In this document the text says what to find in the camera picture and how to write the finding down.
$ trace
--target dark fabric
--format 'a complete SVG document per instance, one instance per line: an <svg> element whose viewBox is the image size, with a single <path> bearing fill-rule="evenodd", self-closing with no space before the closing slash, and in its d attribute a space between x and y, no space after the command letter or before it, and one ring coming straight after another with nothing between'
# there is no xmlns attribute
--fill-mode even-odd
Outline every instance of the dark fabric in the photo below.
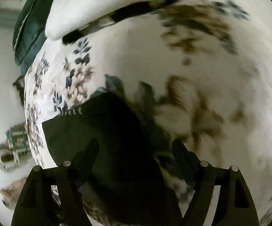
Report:
<svg viewBox="0 0 272 226"><path fill-rule="evenodd" d="M23 75L26 74L46 40L45 26L52 2L53 0L27 0L15 26L13 47L18 37L15 63L21 66Z"/></svg>
<svg viewBox="0 0 272 226"><path fill-rule="evenodd" d="M92 138L98 139L98 157L80 192L110 221L151 226L179 224L182 216L176 195L166 186L148 150L140 122L116 95L94 97L44 122L43 130L57 165L72 160Z"/></svg>

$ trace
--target dark green fabric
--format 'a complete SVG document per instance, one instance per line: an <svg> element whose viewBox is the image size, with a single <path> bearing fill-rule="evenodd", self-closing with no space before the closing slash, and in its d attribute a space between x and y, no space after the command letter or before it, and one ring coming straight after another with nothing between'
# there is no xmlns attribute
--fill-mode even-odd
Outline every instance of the dark green fabric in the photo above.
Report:
<svg viewBox="0 0 272 226"><path fill-rule="evenodd" d="M179 224L182 216L176 195L166 186L148 150L140 122L116 95L90 99L74 112L68 110L44 122L43 130L57 165L72 160L92 138L98 139L98 157L80 192L110 220L151 226Z"/></svg>
<svg viewBox="0 0 272 226"><path fill-rule="evenodd" d="M37 53L43 46L46 21L53 0L27 0L18 18L13 36L15 63L21 66L21 73L26 74Z"/></svg>

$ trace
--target bed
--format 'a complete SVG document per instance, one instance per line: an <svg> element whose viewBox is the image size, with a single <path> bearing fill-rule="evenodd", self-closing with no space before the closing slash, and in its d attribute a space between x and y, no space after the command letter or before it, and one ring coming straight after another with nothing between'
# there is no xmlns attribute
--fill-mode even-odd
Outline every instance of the bed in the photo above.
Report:
<svg viewBox="0 0 272 226"><path fill-rule="evenodd" d="M37 164L56 166L42 123L105 92L125 99L149 130L158 127L150 134L157 144L153 156L182 213L193 192L177 176L170 150L174 138L213 166L238 166L260 225L269 224L270 0L179 0L72 44L47 39L25 76L26 127ZM163 157L171 159L164 164ZM215 189L206 225L212 221L218 192ZM84 208L99 223L118 223L87 201Z"/></svg>

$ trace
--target floral fabric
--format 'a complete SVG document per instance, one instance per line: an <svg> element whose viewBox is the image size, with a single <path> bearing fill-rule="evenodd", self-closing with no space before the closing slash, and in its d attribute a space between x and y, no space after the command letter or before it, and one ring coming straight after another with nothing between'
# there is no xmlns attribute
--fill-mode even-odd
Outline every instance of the floral fabric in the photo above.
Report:
<svg viewBox="0 0 272 226"><path fill-rule="evenodd" d="M71 45L47 40L25 77L26 125L37 164L56 166L42 122L106 91L125 99L139 117L183 213L193 191L173 159L174 138L213 166L238 166L260 225L271 221L270 0L179 0ZM96 221L117 224L94 205L84 201L84 207Z"/></svg>

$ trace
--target silver screw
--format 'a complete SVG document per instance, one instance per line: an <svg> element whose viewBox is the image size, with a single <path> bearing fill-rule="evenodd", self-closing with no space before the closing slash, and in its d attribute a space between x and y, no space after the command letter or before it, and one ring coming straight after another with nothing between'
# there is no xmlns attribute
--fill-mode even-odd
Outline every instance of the silver screw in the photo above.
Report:
<svg viewBox="0 0 272 226"><path fill-rule="evenodd" d="M71 161L64 161L63 166L69 167L71 165Z"/></svg>
<svg viewBox="0 0 272 226"><path fill-rule="evenodd" d="M209 163L207 161L201 161L200 165L202 167L208 167Z"/></svg>
<svg viewBox="0 0 272 226"><path fill-rule="evenodd" d="M38 172L41 169L41 166L35 166L32 170L34 172Z"/></svg>
<svg viewBox="0 0 272 226"><path fill-rule="evenodd" d="M234 172L237 172L238 171L238 167L237 166L232 166L231 170L233 170Z"/></svg>

